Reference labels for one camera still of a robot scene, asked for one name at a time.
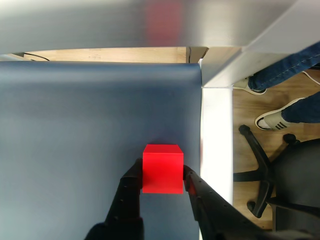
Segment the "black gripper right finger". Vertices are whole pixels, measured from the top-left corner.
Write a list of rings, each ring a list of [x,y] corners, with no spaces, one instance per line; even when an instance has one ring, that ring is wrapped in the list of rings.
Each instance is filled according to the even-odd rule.
[[[221,197],[190,167],[183,167],[194,219],[204,240],[262,240],[265,231]]]

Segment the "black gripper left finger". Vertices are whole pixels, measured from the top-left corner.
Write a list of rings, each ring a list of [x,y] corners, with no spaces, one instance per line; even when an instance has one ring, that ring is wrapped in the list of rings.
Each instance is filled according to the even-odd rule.
[[[143,160],[138,158],[121,177],[108,214],[95,224],[86,240],[143,240],[144,222],[140,214]]]

